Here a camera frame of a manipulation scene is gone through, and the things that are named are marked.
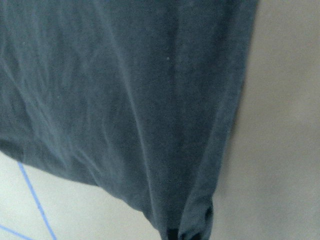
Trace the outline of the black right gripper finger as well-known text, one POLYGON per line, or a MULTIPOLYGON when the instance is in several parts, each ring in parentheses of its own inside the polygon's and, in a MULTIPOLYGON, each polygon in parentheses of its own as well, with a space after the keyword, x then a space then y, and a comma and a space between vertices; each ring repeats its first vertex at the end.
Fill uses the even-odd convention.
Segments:
POLYGON ((167 240, 178 240, 179 239, 179 229, 178 228, 168 228, 166 231, 167 240))

